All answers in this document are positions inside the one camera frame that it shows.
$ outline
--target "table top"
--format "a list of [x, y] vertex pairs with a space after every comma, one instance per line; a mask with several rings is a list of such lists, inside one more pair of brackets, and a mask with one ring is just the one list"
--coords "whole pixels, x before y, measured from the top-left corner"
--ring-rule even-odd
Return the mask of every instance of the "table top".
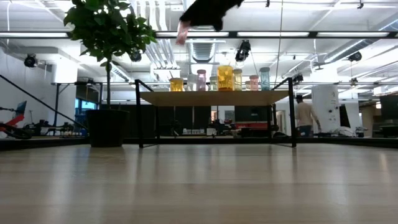
[[142, 92], [154, 106], [269, 106], [289, 95], [288, 91], [183, 91]]

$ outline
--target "person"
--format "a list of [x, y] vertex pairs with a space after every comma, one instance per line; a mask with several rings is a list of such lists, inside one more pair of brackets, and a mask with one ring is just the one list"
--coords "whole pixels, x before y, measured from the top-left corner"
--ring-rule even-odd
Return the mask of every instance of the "person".
[[301, 137], [310, 137], [312, 124], [314, 119], [317, 122], [319, 132], [321, 132], [321, 124], [319, 122], [318, 116], [315, 114], [312, 105], [304, 103], [303, 96], [297, 95], [296, 101], [298, 103], [295, 118], [298, 120], [297, 127], [300, 132]]
[[232, 7], [240, 7], [244, 0], [196, 0], [180, 17], [176, 44], [184, 45], [188, 30], [195, 26], [213, 26], [223, 29], [223, 17]]

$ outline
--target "fluorescent light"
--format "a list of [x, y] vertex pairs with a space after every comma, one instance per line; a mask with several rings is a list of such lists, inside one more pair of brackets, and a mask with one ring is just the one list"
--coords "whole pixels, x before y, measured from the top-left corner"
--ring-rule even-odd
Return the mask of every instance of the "fluorescent light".
[[129, 101], [129, 100], [111, 100], [111, 102], [127, 102], [127, 101]]
[[238, 32], [238, 37], [306, 37], [308, 32]]
[[225, 40], [187, 40], [185, 43], [199, 43], [199, 44], [225, 44]]
[[229, 32], [188, 32], [188, 37], [227, 37]]
[[319, 32], [317, 37], [385, 37], [388, 32]]
[[177, 32], [156, 32], [156, 37], [176, 37]]
[[111, 85], [130, 85], [130, 83], [111, 83]]
[[0, 32], [0, 38], [67, 38], [65, 32]]
[[[156, 32], [156, 37], [176, 37], [177, 32]], [[188, 37], [227, 37], [229, 32], [188, 32]]]

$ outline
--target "cable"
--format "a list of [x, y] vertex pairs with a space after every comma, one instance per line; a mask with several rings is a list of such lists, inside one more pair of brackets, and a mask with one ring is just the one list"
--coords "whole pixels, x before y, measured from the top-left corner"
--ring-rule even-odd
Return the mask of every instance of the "cable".
[[253, 55], [253, 53], [251, 53], [251, 58], [252, 58], [252, 60], [253, 60], [254, 69], [256, 70], [256, 75], [259, 76], [259, 73], [258, 73], [257, 67], [256, 67], [256, 63], [254, 62], [254, 55]]
[[10, 5], [12, 4], [12, 2], [9, 2], [7, 4], [7, 31], [10, 31]]
[[284, 18], [284, 0], [282, 0], [282, 6], [281, 6], [281, 11], [280, 11], [279, 47], [278, 47], [278, 58], [277, 58], [277, 63], [276, 63], [276, 76], [275, 76], [274, 86], [276, 86], [276, 80], [278, 79], [280, 44], [282, 42], [282, 21], [283, 21], [283, 18]]

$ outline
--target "black railing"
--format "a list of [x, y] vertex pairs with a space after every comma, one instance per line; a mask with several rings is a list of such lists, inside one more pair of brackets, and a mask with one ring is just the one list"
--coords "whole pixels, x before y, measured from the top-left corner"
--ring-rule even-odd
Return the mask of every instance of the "black railing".
[[[291, 129], [291, 139], [292, 139], [292, 147], [297, 146], [297, 137], [296, 137], [296, 122], [295, 122], [295, 112], [294, 112], [294, 91], [293, 91], [293, 78], [289, 77], [285, 80], [281, 81], [278, 85], [276, 85], [272, 91], [276, 90], [278, 87], [282, 86], [287, 82], [289, 86], [289, 109], [290, 109], [290, 129]], [[274, 109], [274, 124], [276, 123], [276, 110]]]
[[[141, 93], [140, 93], [140, 85], [145, 87], [149, 91], [154, 91], [151, 87], [146, 85], [141, 80], [134, 80], [136, 84], [136, 105], [137, 105], [137, 131], [138, 131], [138, 145], [140, 148], [144, 147], [144, 133], [142, 132], [142, 111], [141, 111]], [[155, 122], [156, 122], [156, 138], [160, 139], [160, 124], [159, 124], [159, 108], [155, 106]]]

